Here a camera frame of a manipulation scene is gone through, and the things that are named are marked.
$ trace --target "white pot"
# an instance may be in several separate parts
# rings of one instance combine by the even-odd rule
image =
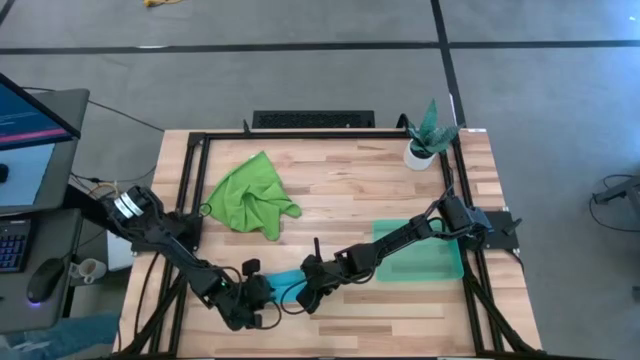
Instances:
[[[404,163],[407,164],[407,167],[412,170],[424,170],[431,165],[433,162],[433,158],[435,158],[435,154],[431,155],[426,159],[420,159],[419,157],[413,155],[411,152],[411,143],[413,140],[409,141],[407,144],[407,148],[404,150]]]

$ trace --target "green cloth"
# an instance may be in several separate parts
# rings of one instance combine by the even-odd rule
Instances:
[[[211,216],[233,230],[260,229],[267,239],[280,236],[280,214],[302,213],[282,188],[282,181],[263,152],[233,169],[209,196]]]

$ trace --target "green plastic tray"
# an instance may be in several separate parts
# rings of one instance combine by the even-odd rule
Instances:
[[[373,241],[404,226],[408,220],[377,220],[373,222]],[[434,230],[441,230],[434,222]],[[458,240],[428,238],[415,242],[382,261],[376,269],[376,279],[384,282],[446,281],[462,278],[462,260]]]

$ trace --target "floor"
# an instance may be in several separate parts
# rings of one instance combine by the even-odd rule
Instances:
[[[440,121],[451,123],[452,93],[456,120],[489,130],[507,203],[524,219],[518,236],[544,348],[637,358],[640,305],[631,287],[640,285],[640,237],[598,226],[587,205],[604,176],[640,172],[640,2],[5,3],[12,7],[0,26],[0,72],[23,86],[88,88],[93,100],[164,129],[240,128],[253,110],[282,109],[374,110],[377,125],[388,127],[401,112],[419,119],[431,98]],[[451,62],[434,45],[445,35],[434,4]],[[336,42],[382,45],[224,46]],[[176,48],[137,48],[166,45]],[[74,171],[136,177],[155,163],[161,139],[90,107]],[[595,211],[609,224],[638,228],[624,201]],[[123,289],[83,290],[76,314],[118,311]]]

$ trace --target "black metal frame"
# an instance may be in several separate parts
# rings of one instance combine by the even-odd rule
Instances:
[[[398,120],[398,127],[405,127],[406,124],[406,116],[402,115]],[[196,183],[194,189],[194,200],[191,207],[191,211],[198,211],[198,207],[200,205],[202,199],[202,191],[203,185],[206,175],[206,167],[207,167],[207,159],[209,156],[209,149],[211,147],[211,142],[214,140],[241,140],[241,139],[407,139],[408,135],[406,131],[398,130],[389,130],[389,131],[371,131],[366,129],[358,129],[358,130],[348,130],[348,131],[273,131],[273,130],[262,130],[262,131],[250,131],[246,123],[244,124],[244,131],[233,132],[233,133],[201,133],[194,132],[189,134],[189,140],[187,144],[187,151],[185,154],[184,166],[182,169],[182,177],[180,179],[180,187],[178,190],[178,201],[176,204],[177,210],[183,210],[184,202],[187,194],[187,184],[190,179],[191,167],[193,164],[193,157],[195,154],[195,147],[198,144],[201,144],[202,151],[200,155],[200,160],[198,164],[198,171],[196,175]],[[466,170],[464,168],[464,160],[462,158],[462,151],[460,149],[460,141],[459,138],[456,139],[453,143],[453,151],[456,159],[456,165],[458,172],[460,174],[460,180],[462,185],[463,197],[467,205],[471,204],[471,192],[469,190],[468,179],[466,176]],[[453,184],[453,174],[452,170],[449,167],[449,160],[447,154],[441,154],[440,160],[442,164],[442,172],[443,178],[445,182],[445,186],[449,188],[450,185]],[[463,257],[464,262],[468,262],[467,252],[461,247],[461,255]],[[484,254],[482,249],[476,252],[476,258],[478,261],[478,270],[480,273],[480,278],[482,279],[482,284],[485,290],[488,289],[488,294],[490,294],[490,283],[489,283],[489,275],[486,268],[486,262],[484,261]],[[173,273],[173,267],[170,264],[165,264],[165,269],[163,271],[161,289],[159,294],[159,299],[162,299],[171,284],[171,275]],[[464,283],[464,292],[466,305],[469,312],[469,321],[472,330],[472,337],[474,342],[474,348],[476,354],[479,354],[483,351],[484,345],[482,341],[482,330],[480,328],[480,320],[478,317],[477,306],[475,302],[475,297],[473,295],[472,290],[469,286]],[[182,328],[182,320],[184,315],[184,303],[186,299],[186,285],[183,289],[181,289],[178,294],[176,300],[175,313],[173,316],[173,323],[171,327],[171,337],[169,340],[169,349],[168,352],[162,353],[167,355],[177,355],[179,338],[180,338],[180,330]],[[158,353],[158,347],[161,336],[161,328],[156,329],[152,340],[151,345],[149,347],[149,353]],[[496,336],[502,340],[500,334],[496,328],[495,330]]]

